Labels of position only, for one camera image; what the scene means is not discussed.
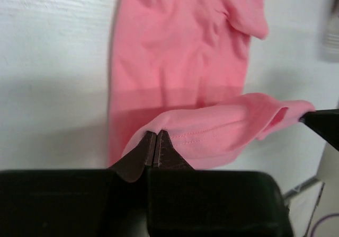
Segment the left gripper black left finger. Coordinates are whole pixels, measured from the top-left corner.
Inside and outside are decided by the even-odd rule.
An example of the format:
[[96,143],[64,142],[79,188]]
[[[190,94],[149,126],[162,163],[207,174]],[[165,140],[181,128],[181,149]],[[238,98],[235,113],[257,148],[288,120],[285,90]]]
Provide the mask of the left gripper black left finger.
[[145,173],[156,145],[147,132],[106,169],[1,172],[1,236],[115,236],[147,204]]

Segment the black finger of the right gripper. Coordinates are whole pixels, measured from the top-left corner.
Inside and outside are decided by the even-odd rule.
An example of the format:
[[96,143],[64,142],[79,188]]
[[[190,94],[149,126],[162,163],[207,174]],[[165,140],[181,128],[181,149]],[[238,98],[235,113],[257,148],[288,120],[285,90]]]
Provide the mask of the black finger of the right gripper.
[[316,110],[305,113],[299,122],[303,123],[337,151],[339,150],[339,110]]

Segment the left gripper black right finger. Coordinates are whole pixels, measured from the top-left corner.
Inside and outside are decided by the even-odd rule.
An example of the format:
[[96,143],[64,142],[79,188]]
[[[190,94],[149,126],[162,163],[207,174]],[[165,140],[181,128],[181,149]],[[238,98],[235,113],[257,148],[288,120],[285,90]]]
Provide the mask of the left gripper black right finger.
[[150,236],[293,236],[275,180],[256,171],[195,170],[157,136],[147,171]]

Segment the pink t shirt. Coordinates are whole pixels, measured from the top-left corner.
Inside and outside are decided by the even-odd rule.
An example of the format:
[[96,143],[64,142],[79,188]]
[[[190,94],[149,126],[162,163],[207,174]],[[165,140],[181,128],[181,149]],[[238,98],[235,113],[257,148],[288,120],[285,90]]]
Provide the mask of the pink t shirt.
[[121,0],[112,51],[110,162],[147,131],[167,131],[196,169],[234,161],[253,140],[314,111],[307,101],[243,94],[265,0]]

